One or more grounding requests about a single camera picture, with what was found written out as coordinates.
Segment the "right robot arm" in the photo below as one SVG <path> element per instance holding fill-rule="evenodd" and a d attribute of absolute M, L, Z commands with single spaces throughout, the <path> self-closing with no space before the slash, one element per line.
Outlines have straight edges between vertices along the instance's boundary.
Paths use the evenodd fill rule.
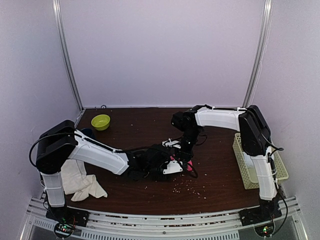
<path fill-rule="evenodd" d="M 253 162 L 259 184 L 259 207 L 256 216 L 268 220 L 275 212 L 279 201 L 271 130 L 256 105 L 249 107 L 214 107 L 196 105 L 187 111 L 172 115 L 171 124 L 183 135 L 176 157 L 188 163 L 193 157 L 193 147 L 204 127 L 218 127 L 240 133 L 242 150 Z"/>

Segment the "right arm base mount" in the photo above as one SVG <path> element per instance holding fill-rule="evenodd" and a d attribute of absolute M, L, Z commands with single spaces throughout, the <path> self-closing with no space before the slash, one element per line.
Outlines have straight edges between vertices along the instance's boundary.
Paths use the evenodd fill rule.
<path fill-rule="evenodd" d="M 279 207 L 269 211 L 261 206 L 245 208 L 239 213 L 242 226 L 253 225 L 254 232 L 262 238 L 270 238 L 276 233 L 275 219 L 282 216 Z"/>

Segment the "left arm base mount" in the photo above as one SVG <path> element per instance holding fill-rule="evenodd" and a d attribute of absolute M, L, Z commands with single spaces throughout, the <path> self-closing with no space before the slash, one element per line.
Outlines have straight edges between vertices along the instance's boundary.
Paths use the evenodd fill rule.
<path fill-rule="evenodd" d="M 67 207 L 46 208 L 46 218 L 56 221 L 53 233 L 60 239 L 69 238 L 77 227 L 86 227 L 89 220 L 89 212 Z"/>

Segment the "pink towel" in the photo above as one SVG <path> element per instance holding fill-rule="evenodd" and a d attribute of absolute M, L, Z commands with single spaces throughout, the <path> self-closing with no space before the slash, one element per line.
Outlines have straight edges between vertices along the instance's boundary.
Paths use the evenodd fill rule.
<path fill-rule="evenodd" d="M 176 157 L 175 155 L 171 155 L 170 156 L 170 161 L 177 161 L 177 162 L 181 162 L 182 164 L 182 168 L 183 168 L 183 171 L 187 171 L 187 172 L 192 172 L 193 169 L 193 163 L 192 161 L 184 161 L 184 160 L 181 160 L 179 157 Z"/>

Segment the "white towel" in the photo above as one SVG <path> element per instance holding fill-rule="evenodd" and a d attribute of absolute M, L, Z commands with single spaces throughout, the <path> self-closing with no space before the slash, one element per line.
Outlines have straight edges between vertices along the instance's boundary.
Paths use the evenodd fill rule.
<path fill-rule="evenodd" d="M 81 202 L 92 196 L 107 198 L 108 193 L 101 187 L 94 174 L 87 175 L 83 161 L 68 159 L 61 167 L 64 193 L 72 195 L 72 202 Z"/>

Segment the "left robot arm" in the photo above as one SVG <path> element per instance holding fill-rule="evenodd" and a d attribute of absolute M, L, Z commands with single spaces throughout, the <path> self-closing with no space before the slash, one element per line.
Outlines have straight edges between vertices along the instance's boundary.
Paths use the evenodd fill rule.
<path fill-rule="evenodd" d="M 44 132 L 36 146 L 35 167 L 42 176 L 48 206 L 61 222 L 72 218 L 62 179 L 62 168 L 68 160 L 87 163 L 118 176 L 138 174 L 143 178 L 151 172 L 161 174 L 171 159 L 170 151 L 161 144 L 129 150 L 108 146 L 76 129 L 71 120 Z"/>

